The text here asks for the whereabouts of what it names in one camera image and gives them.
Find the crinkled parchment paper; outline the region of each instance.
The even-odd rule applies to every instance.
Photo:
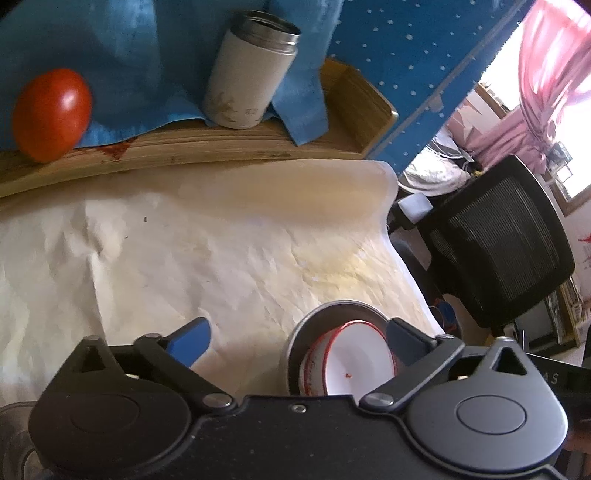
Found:
[[[231,394],[280,393],[287,336],[321,303],[367,302],[439,332],[394,252],[386,164],[193,164],[0,200],[0,404],[35,399],[84,335],[110,344],[206,316],[193,368]]]

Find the red tomato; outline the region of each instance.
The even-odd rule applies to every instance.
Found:
[[[21,151],[39,163],[68,153],[90,123],[92,95],[78,73],[57,69],[34,79],[12,112],[12,133]]]

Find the stainless steel thermos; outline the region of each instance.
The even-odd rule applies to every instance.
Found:
[[[224,127],[259,124],[297,54],[300,30],[275,15],[248,11],[226,32],[203,99],[203,111]]]

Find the wooden tray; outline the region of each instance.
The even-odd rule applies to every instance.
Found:
[[[31,162],[20,152],[0,152],[0,198],[136,168],[220,160],[365,158],[398,114],[353,67],[327,59],[320,80],[330,129],[301,147],[295,146],[277,119],[248,130],[207,127],[201,120],[180,121],[118,144],[78,148],[44,165]]]

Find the window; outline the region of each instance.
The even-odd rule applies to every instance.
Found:
[[[519,105],[518,58],[523,27],[520,25],[505,43],[480,84],[507,111]],[[591,199],[591,155],[587,140],[591,100],[568,106],[556,131],[557,145],[548,155],[550,183],[558,205],[565,215]]]

